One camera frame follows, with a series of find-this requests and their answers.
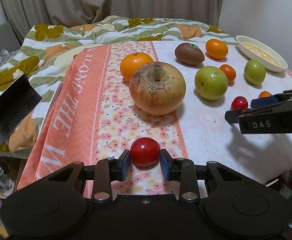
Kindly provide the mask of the small orange mandarin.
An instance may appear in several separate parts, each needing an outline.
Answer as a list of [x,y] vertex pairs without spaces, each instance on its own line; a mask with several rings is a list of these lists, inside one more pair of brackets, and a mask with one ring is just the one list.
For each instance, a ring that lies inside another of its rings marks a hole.
[[228,79],[228,84],[232,84],[236,78],[236,71],[233,67],[228,64],[223,64],[220,66],[220,70],[224,72]]

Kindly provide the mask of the red cherry tomato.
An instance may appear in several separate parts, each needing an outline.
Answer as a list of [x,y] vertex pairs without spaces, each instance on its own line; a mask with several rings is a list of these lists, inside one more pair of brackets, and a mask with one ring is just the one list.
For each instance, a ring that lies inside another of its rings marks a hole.
[[237,96],[232,101],[230,110],[235,111],[235,110],[247,109],[248,106],[249,106],[249,104],[248,104],[248,101],[245,97]]
[[143,137],[135,140],[130,148],[132,161],[139,166],[154,164],[160,155],[159,143],[151,138]]

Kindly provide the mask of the large green apple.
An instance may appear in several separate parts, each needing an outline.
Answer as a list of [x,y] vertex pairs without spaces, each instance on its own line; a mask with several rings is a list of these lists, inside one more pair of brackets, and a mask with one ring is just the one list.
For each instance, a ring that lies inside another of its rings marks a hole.
[[199,69],[195,75],[195,87],[207,100],[217,100],[226,94],[228,79],[222,70],[214,66]]

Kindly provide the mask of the black open laptop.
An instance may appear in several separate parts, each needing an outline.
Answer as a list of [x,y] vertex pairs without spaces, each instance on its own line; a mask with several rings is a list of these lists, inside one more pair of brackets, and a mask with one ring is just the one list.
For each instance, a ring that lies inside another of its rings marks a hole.
[[42,97],[31,86],[26,74],[7,87],[0,95],[0,144],[41,100]]

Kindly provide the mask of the beige curtain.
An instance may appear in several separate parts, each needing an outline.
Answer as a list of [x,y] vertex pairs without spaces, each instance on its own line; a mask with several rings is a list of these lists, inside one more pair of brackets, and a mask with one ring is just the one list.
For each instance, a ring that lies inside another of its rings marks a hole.
[[184,18],[218,25],[222,0],[1,0],[22,40],[36,24],[73,27],[107,16]]

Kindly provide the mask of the large orange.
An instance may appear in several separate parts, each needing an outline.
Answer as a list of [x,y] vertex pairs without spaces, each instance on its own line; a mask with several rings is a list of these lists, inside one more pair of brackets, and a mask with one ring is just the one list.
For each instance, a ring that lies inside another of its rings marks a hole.
[[153,62],[151,56],[146,53],[134,52],[127,55],[122,61],[120,65],[120,71],[122,77],[130,81],[134,72],[143,64]]

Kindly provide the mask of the cream oval duck dish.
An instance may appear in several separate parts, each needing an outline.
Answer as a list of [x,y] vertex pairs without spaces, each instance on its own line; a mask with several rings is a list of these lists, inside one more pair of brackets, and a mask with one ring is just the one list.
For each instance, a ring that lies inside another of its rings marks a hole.
[[271,72],[282,72],[288,69],[285,59],[266,44],[243,35],[235,37],[239,50],[250,60],[263,64]]

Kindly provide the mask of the large russet yellow apple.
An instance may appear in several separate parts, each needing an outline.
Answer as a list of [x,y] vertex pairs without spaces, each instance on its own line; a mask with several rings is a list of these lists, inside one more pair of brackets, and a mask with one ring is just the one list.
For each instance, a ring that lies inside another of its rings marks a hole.
[[182,104],[186,83],[176,67],[154,61],[143,64],[134,72],[129,92],[141,110],[151,115],[166,115]]

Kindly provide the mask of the pink floral tablecloth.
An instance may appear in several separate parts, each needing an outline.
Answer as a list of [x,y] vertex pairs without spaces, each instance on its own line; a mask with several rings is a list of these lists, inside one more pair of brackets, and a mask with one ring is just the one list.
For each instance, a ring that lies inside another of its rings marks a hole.
[[260,183],[292,169],[292,134],[241,134],[224,113],[235,97],[247,100],[267,90],[276,94],[292,89],[292,75],[268,73],[260,87],[248,84],[243,76],[246,58],[230,45],[225,64],[237,77],[224,97],[209,101],[195,89],[197,68],[180,64],[174,55],[178,42],[149,42],[157,61],[172,64],[186,81],[183,103],[164,116],[149,115],[135,106],[128,85],[130,106],[104,102],[106,73],[115,45],[83,50],[69,68],[62,91],[47,118],[27,161],[19,188],[47,176],[74,161],[95,164],[106,157],[118,157],[138,138],[155,139],[173,157],[196,164],[218,161]]

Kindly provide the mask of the green striped floral quilt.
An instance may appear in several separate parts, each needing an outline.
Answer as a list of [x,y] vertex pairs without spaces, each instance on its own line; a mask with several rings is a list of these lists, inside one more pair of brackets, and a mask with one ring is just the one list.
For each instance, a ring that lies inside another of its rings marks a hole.
[[124,83],[119,62],[125,55],[134,51],[149,54],[150,41],[206,42],[213,38],[228,45],[236,44],[234,37],[219,27],[184,19],[109,16],[94,24],[71,28],[35,25],[19,50],[11,53],[1,51],[0,95],[17,75],[25,73],[42,100],[11,136],[0,144],[0,152],[16,154],[34,146],[53,94],[64,81],[66,71],[80,50],[115,45],[115,53],[106,73],[104,102],[128,108],[128,92],[119,88]]

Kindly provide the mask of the orange mandarin far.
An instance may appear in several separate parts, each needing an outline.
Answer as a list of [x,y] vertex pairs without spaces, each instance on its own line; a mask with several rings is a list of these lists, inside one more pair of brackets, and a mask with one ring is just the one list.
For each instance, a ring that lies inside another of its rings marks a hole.
[[210,39],[207,41],[205,50],[209,57],[216,60],[224,59],[228,55],[228,46],[226,43],[217,39]]

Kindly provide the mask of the brown kiwi with sticker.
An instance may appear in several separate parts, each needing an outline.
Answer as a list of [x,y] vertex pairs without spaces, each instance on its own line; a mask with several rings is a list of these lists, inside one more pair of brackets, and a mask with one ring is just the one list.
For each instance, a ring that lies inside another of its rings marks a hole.
[[175,57],[183,64],[196,66],[205,60],[200,48],[193,43],[181,43],[175,49]]

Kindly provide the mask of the small green apple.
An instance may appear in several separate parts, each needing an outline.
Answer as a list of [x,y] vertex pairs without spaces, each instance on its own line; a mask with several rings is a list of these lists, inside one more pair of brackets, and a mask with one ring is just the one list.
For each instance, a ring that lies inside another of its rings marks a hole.
[[263,64],[255,60],[249,60],[244,68],[245,79],[253,85],[261,85],[265,80],[266,71]]

